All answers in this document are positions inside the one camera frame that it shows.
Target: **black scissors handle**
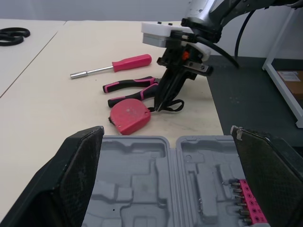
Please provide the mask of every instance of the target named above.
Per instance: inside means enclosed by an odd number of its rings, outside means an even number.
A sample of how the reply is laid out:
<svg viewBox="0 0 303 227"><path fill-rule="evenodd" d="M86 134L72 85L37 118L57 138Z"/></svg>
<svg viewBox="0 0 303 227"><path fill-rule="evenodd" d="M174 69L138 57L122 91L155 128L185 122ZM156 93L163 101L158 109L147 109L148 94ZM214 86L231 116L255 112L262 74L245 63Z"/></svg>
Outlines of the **black scissors handle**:
<svg viewBox="0 0 303 227"><path fill-rule="evenodd" d="M13 37L29 37L30 36L30 31L26 28L23 27L8 27L4 29L0 29L0 33L6 33L8 36L13 36Z"/></svg>
<svg viewBox="0 0 303 227"><path fill-rule="evenodd" d="M20 44L24 41L24 37L29 36L30 31L23 27L0 29L0 46L14 46Z"/></svg>
<svg viewBox="0 0 303 227"><path fill-rule="evenodd" d="M22 43L24 40L23 37L13 37L8 35L3 35L0 33L0 46L13 46Z"/></svg>

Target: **black pliers handle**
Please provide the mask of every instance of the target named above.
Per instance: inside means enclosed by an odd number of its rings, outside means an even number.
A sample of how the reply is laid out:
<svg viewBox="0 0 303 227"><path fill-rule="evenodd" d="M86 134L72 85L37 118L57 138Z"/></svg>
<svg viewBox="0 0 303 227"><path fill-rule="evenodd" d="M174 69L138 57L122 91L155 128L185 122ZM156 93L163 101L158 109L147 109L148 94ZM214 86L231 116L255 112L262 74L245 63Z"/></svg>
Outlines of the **black pliers handle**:
<svg viewBox="0 0 303 227"><path fill-rule="evenodd" d="M115 83L104 85L103 91L105 93L109 93L109 92L117 91L117 90L127 88L127 87L146 87L142 91L129 95L129 96L122 96L122 97L118 97L118 98L109 99L107 101L107 103L108 103L108 106L111 108L114 105L116 105L117 103L119 103L125 99L135 98L138 100L144 100L147 98L155 97L157 89L158 89L159 81L160 81L160 79L157 79L154 77L121 80L121 81L118 81Z"/></svg>

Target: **black floor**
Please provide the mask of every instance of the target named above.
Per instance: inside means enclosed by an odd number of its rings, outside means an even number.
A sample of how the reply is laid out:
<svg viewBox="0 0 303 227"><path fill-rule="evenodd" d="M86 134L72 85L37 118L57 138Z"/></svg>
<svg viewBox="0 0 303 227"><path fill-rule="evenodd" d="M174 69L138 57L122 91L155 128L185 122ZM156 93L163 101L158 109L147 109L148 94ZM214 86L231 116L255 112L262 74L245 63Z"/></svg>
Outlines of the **black floor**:
<svg viewBox="0 0 303 227"><path fill-rule="evenodd" d="M269 132L293 147L303 147L303 129L296 127L292 111L261 69L264 59L243 58L239 62L242 66L239 70L221 57L207 62L214 66L208 82L224 135L230 135L231 126L237 125ZM290 69L282 63L278 65L276 69Z"/></svg>

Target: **cardboard box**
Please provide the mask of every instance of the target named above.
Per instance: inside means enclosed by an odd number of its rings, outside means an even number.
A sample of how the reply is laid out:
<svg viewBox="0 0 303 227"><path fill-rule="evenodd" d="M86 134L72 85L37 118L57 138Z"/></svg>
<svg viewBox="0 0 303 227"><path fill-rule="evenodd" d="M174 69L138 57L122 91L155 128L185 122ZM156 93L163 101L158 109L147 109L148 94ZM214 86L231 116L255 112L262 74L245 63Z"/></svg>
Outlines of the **cardboard box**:
<svg viewBox="0 0 303 227"><path fill-rule="evenodd" d="M303 71L277 71L290 92L303 100Z"/></svg>

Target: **white table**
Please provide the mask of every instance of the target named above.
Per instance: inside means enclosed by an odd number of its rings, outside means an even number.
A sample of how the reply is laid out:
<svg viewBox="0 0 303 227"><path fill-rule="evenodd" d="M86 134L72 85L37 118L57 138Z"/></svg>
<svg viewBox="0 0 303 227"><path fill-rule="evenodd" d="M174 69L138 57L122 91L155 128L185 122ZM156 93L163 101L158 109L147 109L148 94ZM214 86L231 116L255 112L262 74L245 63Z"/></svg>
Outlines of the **white table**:
<svg viewBox="0 0 303 227"><path fill-rule="evenodd" d="M15 46L0 46L0 97L47 45L65 21L0 19L0 29L27 28L31 35Z"/></svg>
<svg viewBox="0 0 303 227"><path fill-rule="evenodd" d="M161 77L156 63L164 49L142 44L140 22L67 22L0 99L0 219L35 172L51 159L64 139L77 131L103 125L106 135L117 135L108 121L107 100L140 89L104 94L102 86L122 79ZM110 66L111 61L148 53L150 66L80 79L70 73ZM222 135L207 79L188 80L179 98L179 113L152 113L151 121L134 135L164 136L172 147L183 135ZM153 106L153 100L144 102Z"/></svg>

